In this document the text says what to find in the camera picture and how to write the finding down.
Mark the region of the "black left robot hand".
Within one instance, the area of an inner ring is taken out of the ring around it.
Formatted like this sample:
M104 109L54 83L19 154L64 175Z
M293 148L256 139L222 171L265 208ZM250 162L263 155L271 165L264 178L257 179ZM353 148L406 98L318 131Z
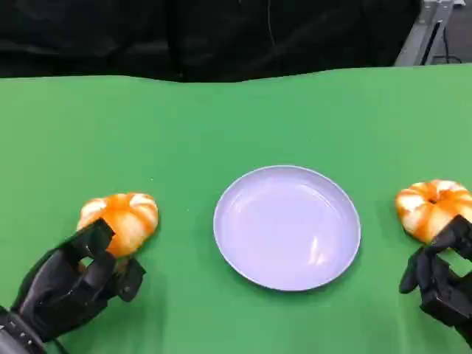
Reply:
M145 269L107 248L112 228L99 218L49 250L27 273L11 310L48 342L90 322L118 296L137 295Z

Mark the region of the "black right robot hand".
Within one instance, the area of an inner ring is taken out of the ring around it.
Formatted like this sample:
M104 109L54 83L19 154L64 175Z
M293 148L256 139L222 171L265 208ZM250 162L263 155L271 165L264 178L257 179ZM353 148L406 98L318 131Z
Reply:
M399 292L420 289L420 309L444 325L454 328L471 345L471 273L461 277L439 253L452 249L471 260L471 222L458 215L433 240L408 259Z

